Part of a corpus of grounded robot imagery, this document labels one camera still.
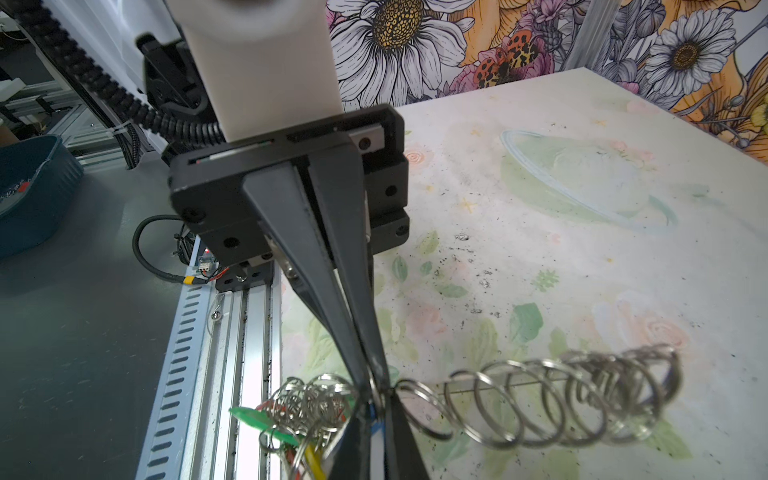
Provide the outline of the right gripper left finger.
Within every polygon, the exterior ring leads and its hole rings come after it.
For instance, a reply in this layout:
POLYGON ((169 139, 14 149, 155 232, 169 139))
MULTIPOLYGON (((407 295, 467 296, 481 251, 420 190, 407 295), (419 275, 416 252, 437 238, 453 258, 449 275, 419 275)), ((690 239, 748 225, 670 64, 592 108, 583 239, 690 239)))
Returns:
POLYGON ((355 407, 341 437, 328 480, 369 480, 374 410, 370 402, 355 407))

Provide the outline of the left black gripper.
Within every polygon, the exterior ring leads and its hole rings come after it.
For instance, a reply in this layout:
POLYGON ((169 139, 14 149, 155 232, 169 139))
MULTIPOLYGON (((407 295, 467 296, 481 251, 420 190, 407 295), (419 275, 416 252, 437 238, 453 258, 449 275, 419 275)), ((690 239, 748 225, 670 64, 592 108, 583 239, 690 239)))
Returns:
POLYGON ((409 237, 405 122, 380 105, 177 156, 174 210, 226 268, 257 282, 283 252, 359 390, 390 376, 369 254, 409 237), (332 251, 345 301, 327 251, 332 251))

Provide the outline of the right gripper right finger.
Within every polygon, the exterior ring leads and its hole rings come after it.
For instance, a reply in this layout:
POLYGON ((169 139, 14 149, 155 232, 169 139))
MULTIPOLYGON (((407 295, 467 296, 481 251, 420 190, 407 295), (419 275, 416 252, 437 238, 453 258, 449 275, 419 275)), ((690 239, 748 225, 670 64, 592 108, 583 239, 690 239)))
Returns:
POLYGON ((385 405, 385 478, 387 480, 429 480, 404 406, 392 392, 385 405))

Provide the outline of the yellow key tag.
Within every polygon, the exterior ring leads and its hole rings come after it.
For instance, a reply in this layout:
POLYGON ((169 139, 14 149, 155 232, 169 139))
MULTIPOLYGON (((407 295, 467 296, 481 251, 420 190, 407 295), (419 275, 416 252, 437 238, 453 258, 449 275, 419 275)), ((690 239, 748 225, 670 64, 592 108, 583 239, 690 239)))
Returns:
POLYGON ((305 472, 313 480, 326 480, 327 475, 324 471, 322 462, 322 453, 318 451, 315 446, 310 443, 304 451, 303 461, 305 464, 305 472))

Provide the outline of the key with blue tag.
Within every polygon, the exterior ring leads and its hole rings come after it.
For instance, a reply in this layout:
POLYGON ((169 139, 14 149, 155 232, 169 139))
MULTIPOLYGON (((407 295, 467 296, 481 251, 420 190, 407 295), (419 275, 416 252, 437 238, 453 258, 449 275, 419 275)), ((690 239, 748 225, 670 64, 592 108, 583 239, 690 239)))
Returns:
POLYGON ((383 437, 385 428, 384 418, 380 415, 379 408, 373 401, 368 403, 368 418, 371 421, 371 436, 383 437))

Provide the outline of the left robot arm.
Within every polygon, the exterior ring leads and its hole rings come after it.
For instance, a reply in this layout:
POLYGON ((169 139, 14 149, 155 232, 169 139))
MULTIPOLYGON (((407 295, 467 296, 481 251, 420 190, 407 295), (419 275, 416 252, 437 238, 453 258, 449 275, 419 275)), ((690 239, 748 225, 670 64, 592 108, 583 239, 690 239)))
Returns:
POLYGON ((386 389, 374 254, 409 234, 397 108, 462 64, 432 1, 11 1, 48 59, 169 145, 170 201, 232 275, 281 263, 355 385, 386 389))

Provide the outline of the blue plastic bin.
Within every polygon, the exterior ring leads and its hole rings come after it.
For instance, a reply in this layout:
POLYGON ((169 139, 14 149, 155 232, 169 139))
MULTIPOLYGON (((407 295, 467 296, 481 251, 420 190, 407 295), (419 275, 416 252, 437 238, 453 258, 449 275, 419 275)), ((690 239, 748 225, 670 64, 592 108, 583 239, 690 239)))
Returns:
POLYGON ((58 229, 84 170, 62 139, 43 135, 1 149, 1 256, 47 241, 58 229))

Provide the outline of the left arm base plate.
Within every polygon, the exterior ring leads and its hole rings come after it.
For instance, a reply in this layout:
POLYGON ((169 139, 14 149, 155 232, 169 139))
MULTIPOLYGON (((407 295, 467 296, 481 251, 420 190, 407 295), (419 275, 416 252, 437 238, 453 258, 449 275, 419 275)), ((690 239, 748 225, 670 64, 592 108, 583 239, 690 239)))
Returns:
POLYGON ((269 286, 274 278, 272 261, 253 266, 241 262, 227 268, 215 281, 215 289, 220 292, 238 292, 262 285, 269 286))

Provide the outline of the aluminium front rail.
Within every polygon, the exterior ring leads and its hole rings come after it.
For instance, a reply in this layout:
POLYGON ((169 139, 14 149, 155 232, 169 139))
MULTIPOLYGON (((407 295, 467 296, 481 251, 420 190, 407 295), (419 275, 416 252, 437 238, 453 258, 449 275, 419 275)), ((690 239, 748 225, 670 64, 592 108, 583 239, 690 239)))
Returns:
POLYGON ((202 317, 202 350, 179 477, 279 479, 259 431, 230 414, 267 400, 280 372, 271 285, 211 294, 202 317))

